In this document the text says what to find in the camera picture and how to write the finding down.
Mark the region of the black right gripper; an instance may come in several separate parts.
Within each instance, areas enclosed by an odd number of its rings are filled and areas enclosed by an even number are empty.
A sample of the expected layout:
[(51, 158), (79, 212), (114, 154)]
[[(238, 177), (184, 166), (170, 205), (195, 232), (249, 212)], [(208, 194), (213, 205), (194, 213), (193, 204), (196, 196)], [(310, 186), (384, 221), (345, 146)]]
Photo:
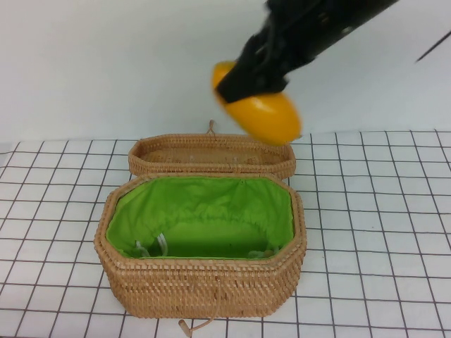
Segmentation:
[(338, 1), (267, 1), (266, 7), (266, 32), (247, 40), (240, 60), (215, 85), (227, 104), (282, 92), (288, 84), (285, 74), (311, 63), (339, 40)]

